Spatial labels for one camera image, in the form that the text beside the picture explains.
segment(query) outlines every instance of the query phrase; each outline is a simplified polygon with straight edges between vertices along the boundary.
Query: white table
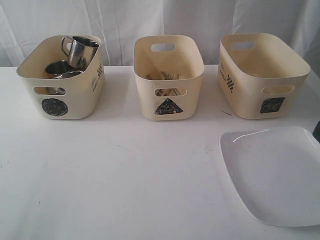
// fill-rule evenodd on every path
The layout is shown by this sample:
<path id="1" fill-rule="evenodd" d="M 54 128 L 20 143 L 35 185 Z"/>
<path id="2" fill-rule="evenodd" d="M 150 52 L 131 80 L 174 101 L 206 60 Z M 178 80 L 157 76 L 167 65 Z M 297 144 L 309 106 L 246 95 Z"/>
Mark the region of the white table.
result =
<path id="1" fill-rule="evenodd" d="M 105 67 L 105 74 L 89 117 L 49 120 L 36 112 L 16 68 L 0 68 L 1 240 L 320 239 L 320 226 L 256 220 L 219 144 L 232 131 L 312 131 L 320 120 L 314 74 L 289 116 L 244 120 L 223 98 L 217 66 L 206 66 L 195 115 L 167 122 L 140 113 L 132 67 Z"/>

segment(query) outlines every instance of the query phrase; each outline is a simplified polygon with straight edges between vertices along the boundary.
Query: checkered pattern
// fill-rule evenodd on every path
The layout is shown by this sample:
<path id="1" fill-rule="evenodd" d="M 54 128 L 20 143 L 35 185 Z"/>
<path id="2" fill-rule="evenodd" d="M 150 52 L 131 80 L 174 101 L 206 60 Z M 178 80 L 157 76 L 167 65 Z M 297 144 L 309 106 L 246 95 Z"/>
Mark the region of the checkered pattern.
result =
<path id="1" fill-rule="evenodd" d="M 226 79 L 226 84 L 228 85 L 230 92 L 233 93 L 235 84 L 229 75 L 228 75 L 228 78 Z"/>
<path id="2" fill-rule="evenodd" d="M 98 77 L 99 77 L 99 79 L 100 79 L 100 76 L 102 75 L 102 72 L 103 72 L 103 70 L 102 70 L 102 63 L 100 63 L 100 66 L 99 66 L 97 72 L 98 72 Z"/>

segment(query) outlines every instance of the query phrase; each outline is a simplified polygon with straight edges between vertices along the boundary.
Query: white ceramic dish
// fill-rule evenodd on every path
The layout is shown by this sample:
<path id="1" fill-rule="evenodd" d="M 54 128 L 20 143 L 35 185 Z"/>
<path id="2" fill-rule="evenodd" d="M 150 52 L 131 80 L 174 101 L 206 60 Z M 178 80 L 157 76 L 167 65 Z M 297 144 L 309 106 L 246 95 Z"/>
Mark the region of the white ceramic dish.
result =
<path id="1" fill-rule="evenodd" d="M 320 144 L 298 126 L 230 132 L 220 138 L 242 202 L 268 225 L 320 225 Z"/>

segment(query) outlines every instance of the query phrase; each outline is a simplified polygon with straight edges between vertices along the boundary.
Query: mug handle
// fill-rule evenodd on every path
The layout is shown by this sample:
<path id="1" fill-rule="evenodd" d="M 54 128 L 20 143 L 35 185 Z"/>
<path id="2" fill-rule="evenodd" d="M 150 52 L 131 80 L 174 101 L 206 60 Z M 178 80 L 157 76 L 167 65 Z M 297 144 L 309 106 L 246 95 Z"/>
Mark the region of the mug handle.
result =
<path id="1" fill-rule="evenodd" d="M 68 53 L 66 53 L 66 51 L 64 50 L 64 41 L 65 41 L 65 39 L 70 39 L 71 41 L 73 41 L 73 38 L 72 38 L 72 37 L 69 37 L 69 36 L 64 36 L 64 37 L 62 38 L 62 40 L 61 40 L 61 49 L 62 49 L 62 51 L 64 52 L 64 54 L 68 57 L 69 54 L 70 54 L 70 52 L 69 52 L 69 54 L 68 54 Z"/>

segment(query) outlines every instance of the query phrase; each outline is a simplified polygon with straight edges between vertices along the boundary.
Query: black triangle symbol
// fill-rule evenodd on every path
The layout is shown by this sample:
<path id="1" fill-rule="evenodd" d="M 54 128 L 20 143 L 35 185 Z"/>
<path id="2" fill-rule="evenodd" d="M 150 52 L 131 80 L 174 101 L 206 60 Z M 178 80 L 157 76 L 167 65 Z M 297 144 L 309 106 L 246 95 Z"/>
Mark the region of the black triangle symbol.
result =
<path id="1" fill-rule="evenodd" d="M 182 113 L 183 110 L 178 107 L 171 99 L 167 98 L 160 106 L 155 110 L 156 115 L 166 115 L 166 114 L 178 114 Z"/>

